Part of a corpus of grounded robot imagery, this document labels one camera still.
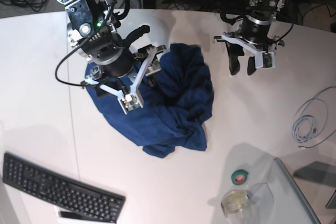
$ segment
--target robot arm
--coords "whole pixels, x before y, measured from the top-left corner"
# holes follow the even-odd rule
[[[243,48],[254,54],[248,61],[248,75],[259,68],[275,67],[275,50],[278,45],[285,45],[282,40],[284,36],[270,39],[267,35],[284,3],[285,0],[250,0],[249,7],[238,10],[237,18],[229,19],[225,12],[221,13],[221,19],[231,25],[243,20],[237,31],[214,37],[214,42],[226,43],[231,75],[240,71],[238,57],[244,56]]]
[[[68,41],[72,48],[88,63],[96,65],[85,77],[82,86],[94,86],[97,96],[112,95],[127,114],[143,107],[143,99],[138,87],[146,75],[150,81],[161,70],[156,55],[165,50],[165,46],[152,45],[141,48],[136,53],[129,50],[130,45],[150,32],[149,26],[141,26],[125,39],[117,33],[121,26],[118,15],[113,14],[113,0],[57,0],[65,6],[69,16]],[[133,72],[135,64],[141,64],[138,72]],[[127,76],[132,85],[125,86],[121,80]]]

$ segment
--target blue towel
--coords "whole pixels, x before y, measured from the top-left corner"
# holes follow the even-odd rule
[[[175,146],[206,150],[202,123],[212,116],[214,91],[201,49],[171,44],[170,52],[161,57],[160,65],[158,87],[150,88],[144,78],[139,87],[144,108],[130,111],[128,115],[116,97],[97,98],[93,88],[87,91],[109,124],[136,145],[143,146],[150,155],[164,158]],[[88,65],[86,74],[93,66]],[[126,85],[131,84],[128,78],[122,80]]]

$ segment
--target white cable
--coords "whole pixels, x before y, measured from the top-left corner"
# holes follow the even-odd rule
[[[315,137],[317,137],[318,135],[320,135],[322,133],[322,131],[324,130],[327,121],[328,121],[328,115],[329,115],[329,111],[328,111],[328,106],[326,104],[326,102],[324,102],[323,100],[319,99],[318,96],[322,93],[324,93],[325,91],[332,89],[332,88],[336,88],[334,86],[332,87],[328,87],[326,89],[323,89],[322,91],[318,92],[312,99],[309,99],[308,101],[306,101],[299,109],[298,111],[295,113],[293,121],[292,121],[292,136],[294,138],[294,140],[296,142],[298,142],[299,144],[306,144],[309,141],[311,141],[312,139],[314,139]],[[318,130],[318,123],[317,123],[317,119],[312,116],[312,115],[304,115],[305,111],[308,109],[308,107],[310,106],[310,104],[314,101],[320,101],[324,104],[326,111],[327,111],[327,117],[326,117],[326,121],[324,123],[324,126],[322,127],[322,129],[319,131]],[[300,110],[303,108],[302,113],[300,114],[299,118],[295,121],[295,117],[297,116],[297,114],[300,112]],[[303,134],[300,131],[300,127],[302,126],[302,124],[304,123],[308,123],[309,125],[309,132],[307,134]],[[299,148],[313,148],[315,146],[318,146],[320,144],[322,144],[324,141],[326,141],[329,137],[331,137],[334,133],[336,132],[336,129],[329,135],[327,136],[324,140],[322,140],[320,143],[315,144],[313,146],[302,146],[299,145]]]

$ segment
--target green tape roll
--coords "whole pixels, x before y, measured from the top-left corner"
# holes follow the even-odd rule
[[[245,170],[237,170],[231,175],[231,181],[234,185],[240,186],[246,182],[248,172]]]

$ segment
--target keyboard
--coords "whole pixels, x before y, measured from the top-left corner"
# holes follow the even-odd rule
[[[86,219],[116,223],[125,197],[56,174],[10,153],[4,155],[3,182]]]

